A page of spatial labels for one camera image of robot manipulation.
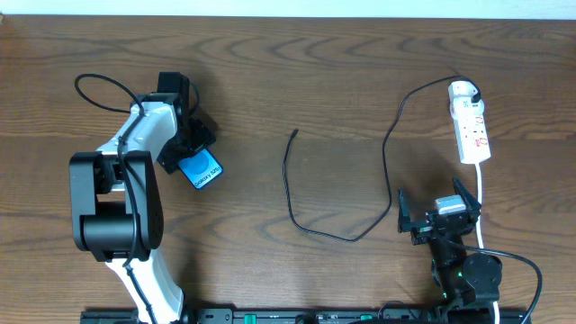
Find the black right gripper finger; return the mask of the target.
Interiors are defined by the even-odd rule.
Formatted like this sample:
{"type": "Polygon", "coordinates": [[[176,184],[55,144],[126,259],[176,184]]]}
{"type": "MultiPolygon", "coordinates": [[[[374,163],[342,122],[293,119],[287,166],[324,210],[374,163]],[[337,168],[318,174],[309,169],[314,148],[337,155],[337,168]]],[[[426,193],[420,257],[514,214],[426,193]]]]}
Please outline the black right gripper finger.
{"type": "Polygon", "coordinates": [[[482,204],[464,187],[457,177],[453,178],[453,186],[454,192],[463,199],[463,203],[468,212],[479,212],[481,210],[482,204]]]}
{"type": "Polygon", "coordinates": [[[398,232],[408,232],[411,230],[410,209],[401,188],[398,189],[399,215],[398,232]]]}

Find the blue Galaxy smartphone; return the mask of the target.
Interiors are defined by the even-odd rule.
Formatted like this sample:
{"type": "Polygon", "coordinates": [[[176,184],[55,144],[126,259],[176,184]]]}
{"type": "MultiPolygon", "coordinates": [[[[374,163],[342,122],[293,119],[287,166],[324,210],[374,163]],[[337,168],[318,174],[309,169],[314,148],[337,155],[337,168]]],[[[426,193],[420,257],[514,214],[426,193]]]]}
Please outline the blue Galaxy smartphone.
{"type": "Polygon", "coordinates": [[[207,148],[180,160],[178,167],[196,190],[202,190],[223,173],[222,165],[207,148]]]}

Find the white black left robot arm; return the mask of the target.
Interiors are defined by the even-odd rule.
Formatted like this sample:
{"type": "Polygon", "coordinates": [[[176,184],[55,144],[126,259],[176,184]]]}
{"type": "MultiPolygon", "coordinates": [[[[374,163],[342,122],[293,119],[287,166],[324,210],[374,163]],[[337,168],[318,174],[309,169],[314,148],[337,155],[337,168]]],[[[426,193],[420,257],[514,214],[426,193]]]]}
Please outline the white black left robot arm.
{"type": "Polygon", "coordinates": [[[77,248],[113,270],[135,310],[86,310],[83,323],[194,323],[184,290],[160,249],[164,215],[154,166],[184,174],[196,190],[221,176],[209,151],[215,136],[194,117],[199,93],[188,77],[162,72],[157,90],[129,94],[128,118],[94,151],[69,160],[73,237],[77,248]]]}

